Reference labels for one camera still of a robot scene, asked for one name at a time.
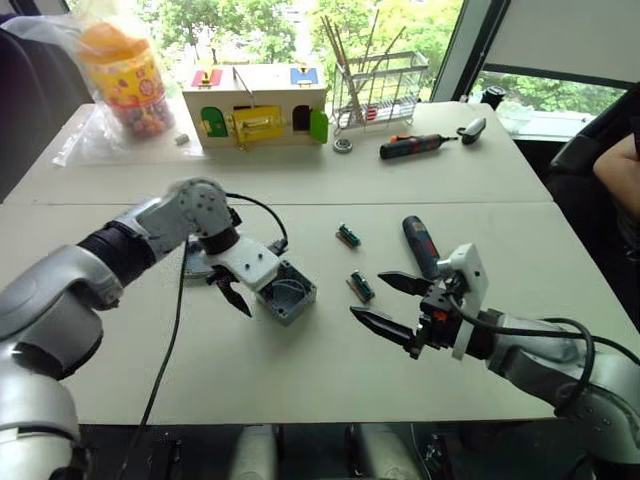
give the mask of orange lid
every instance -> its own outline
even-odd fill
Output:
[[[98,23],[78,37],[78,57],[86,63],[108,64],[134,58],[149,48],[144,38],[125,35],[110,23]]]

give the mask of metal washer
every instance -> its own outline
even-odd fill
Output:
[[[339,138],[333,142],[333,151],[337,153],[349,153],[353,150],[353,144],[346,138]]]

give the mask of person's arm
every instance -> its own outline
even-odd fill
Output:
[[[640,158],[633,135],[604,152],[593,165],[593,173],[624,209],[640,220]]]

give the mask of floor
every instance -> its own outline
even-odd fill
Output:
[[[125,480],[204,480],[225,478],[240,426],[151,427],[131,457]],[[393,425],[408,448],[408,424]],[[431,434],[448,439],[449,459],[456,480],[564,479],[582,451],[569,425],[562,421],[524,424],[494,422],[477,425],[416,424],[416,439],[424,453]],[[344,424],[287,425],[281,480],[347,478]],[[93,453],[90,480],[113,479],[120,468],[131,427],[84,426],[83,437]],[[150,477],[152,448],[163,439],[180,439],[177,468],[169,477]],[[591,478],[584,468],[577,480]]]

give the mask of electrical junction box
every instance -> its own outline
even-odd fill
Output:
[[[271,314],[284,326],[289,326],[302,311],[316,301],[318,288],[297,268],[282,260],[278,275],[256,293]]]
[[[326,143],[322,69],[296,64],[198,70],[183,96],[203,147]]]

